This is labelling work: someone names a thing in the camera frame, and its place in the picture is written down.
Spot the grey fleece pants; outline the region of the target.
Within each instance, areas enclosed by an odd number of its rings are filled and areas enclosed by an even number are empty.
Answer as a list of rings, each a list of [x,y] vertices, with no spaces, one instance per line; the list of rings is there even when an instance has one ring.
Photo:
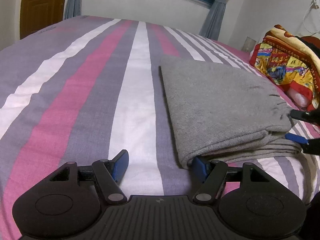
[[[160,69],[182,167],[198,156],[235,163],[301,152],[285,138],[295,125],[291,107],[267,79],[174,56],[164,56]]]

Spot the colourful red yellow blanket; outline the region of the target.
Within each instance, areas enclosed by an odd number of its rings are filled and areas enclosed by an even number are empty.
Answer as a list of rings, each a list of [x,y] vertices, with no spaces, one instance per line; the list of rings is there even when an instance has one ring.
[[[249,64],[307,111],[319,107],[319,49],[275,25],[251,52]]]

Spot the red wooden headboard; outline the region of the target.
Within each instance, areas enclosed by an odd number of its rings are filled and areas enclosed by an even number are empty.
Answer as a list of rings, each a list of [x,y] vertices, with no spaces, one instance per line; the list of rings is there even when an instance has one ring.
[[[310,44],[313,44],[315,47],[320,49],[320,39],[314,36],[303,36],[301,37],[302,41],[308,42]]]

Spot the striped pink grey bed sheet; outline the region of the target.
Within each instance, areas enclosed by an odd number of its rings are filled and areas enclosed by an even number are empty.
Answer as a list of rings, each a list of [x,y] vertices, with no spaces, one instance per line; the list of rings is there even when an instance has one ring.
[[[178,159],[164,56],[246,70],[310,112],[198,35],[93,16],[46,27],[1,51],[1,239],[319,239],[319,155],[302,148],[223,161],[216,202],[193,202],[201,182]],[[107,205],[92,164],[121,150],[127,202]]]

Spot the right grey curtain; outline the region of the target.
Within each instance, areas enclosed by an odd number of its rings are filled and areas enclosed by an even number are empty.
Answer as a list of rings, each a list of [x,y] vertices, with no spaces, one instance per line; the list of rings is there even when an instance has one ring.
[[[214,0],[202,25],[200,35],[211,40],[217,40],[220,35],[222,20],[228,0]]]

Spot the grey curtain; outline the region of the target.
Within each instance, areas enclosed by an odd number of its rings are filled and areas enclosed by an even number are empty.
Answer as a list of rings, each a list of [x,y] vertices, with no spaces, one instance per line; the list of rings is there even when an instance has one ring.
[[[82,0],[67,0],[63,19],[81,15]]]
[[[202,25],[200,35],[211,40],[217,40],[220,35],[222,20],[228,0],[214,0]]]

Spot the left grey curtain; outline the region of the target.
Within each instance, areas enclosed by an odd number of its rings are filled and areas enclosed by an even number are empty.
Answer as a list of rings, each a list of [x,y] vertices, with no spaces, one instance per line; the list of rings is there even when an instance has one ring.
[[[82,0],[67,0],[63,19],[81,15]]]

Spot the brown wooden door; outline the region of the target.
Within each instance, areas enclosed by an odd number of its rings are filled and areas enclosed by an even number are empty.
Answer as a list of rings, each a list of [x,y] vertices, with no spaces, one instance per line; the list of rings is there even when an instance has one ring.
[[[63,19],[65,0],[21,0],[20,38]]]

